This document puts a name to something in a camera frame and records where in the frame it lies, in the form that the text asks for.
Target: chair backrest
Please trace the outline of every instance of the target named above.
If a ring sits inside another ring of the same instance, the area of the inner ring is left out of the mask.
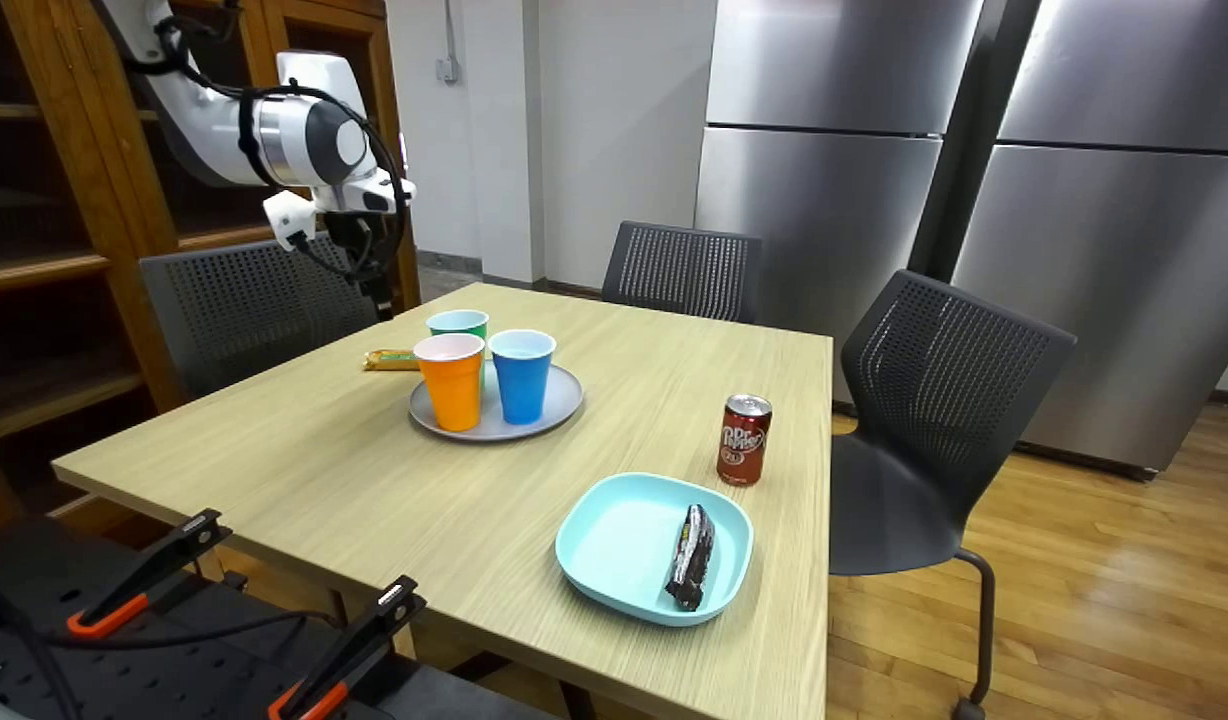
[[[963,526],[1075,336],[896,271],[843,346],[861,438],[935,485]]]
[[[619,226],[605,295],[617,306],[750,321],[761,242],[662,226]]]
[[[326,270],[278,244],[144,258],[169,362],[186,394],[210,394],[377,321]]]

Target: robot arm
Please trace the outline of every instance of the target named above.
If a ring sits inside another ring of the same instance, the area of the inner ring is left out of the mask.
[[[169,0],[100,0],[100,11],[146,83],[171,158],[210,188],[270,188],[270,238],[287,252],[307,252],[319,238],[338,244],[355,263],[346,280],[383,306],[383,317],[392,293],[386,270],[377,270],[386,263],[377,258],[386,248],[377,220],[405,217],[411,193],[395,193],[377,162],[350,67],[325,54],[278,54],[278,87],[218,87],[184,47]]]

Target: can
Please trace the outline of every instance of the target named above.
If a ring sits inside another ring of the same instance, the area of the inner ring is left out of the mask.
[[[729,395],[719,427],[719,482],[747,490],[765,477],[771,405],[747,394]]]

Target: plate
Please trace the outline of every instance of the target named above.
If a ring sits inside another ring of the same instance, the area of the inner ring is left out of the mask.
[[[717,526],[696,613],[679,613],[662,593],[689,506]],[[579,598],[662,630],[717,621],[739,593],[747,558],[750,526],[739,506],[650,472],[605,477],[570,506],[555,536],[555,560]]]
[[[436,414],[428,405],[425,380],[411,390],[409,395],[409,415],[411,424],[448,438],[448,439],[465,439],[465,446],[503,446],[503,439],[524,439],[524,438],[541,438],[559,427],[568,415],[575,415],[582,408],[582,394],[579,380],[563,370],[548,370],[548,386],[542,386],[542,408],[535,424],[503,424],[499,415],[499,395],[497,395],[497,372],[484,372],[484,419],[471,431],[444,431],[436,424]]]

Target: refrigerator door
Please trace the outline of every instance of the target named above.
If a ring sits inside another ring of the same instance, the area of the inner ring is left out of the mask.
[[[1000,141],[1228,152],[1228,0],[1042,0]]]
[[[943,132],[983,0],[719,0],[706,119]]]
[[[846,336],[907,263],[941,141],[706,129],[696,227],[765,242],[757,317]]]
[[[1028,446],[1160,472],[1228,366],[1228,158],[1003,145],[952,285],[1081,336]]]

